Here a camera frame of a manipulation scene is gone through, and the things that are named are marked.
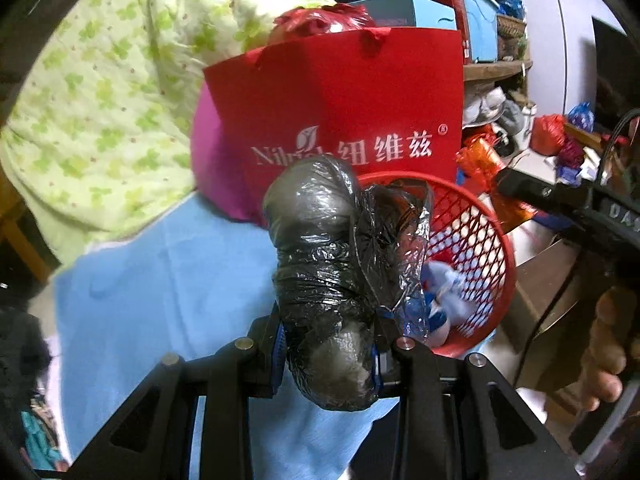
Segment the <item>right hand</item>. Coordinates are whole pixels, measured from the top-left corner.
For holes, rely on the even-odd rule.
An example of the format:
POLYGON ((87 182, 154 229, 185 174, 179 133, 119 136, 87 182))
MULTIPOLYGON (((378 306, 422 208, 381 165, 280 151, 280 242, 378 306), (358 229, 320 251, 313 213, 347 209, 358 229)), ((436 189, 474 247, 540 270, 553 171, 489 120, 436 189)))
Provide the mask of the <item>right hand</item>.
POLYGON ((587 413, 602 403, 616 402, 623 393, 620 374, 627 365, 627 353, 626 335, 620 335, 620 330, 623 317, 632 310, 634 297, 619 287, 612 287, 597 302, 577 382, 580 407, 587 413))

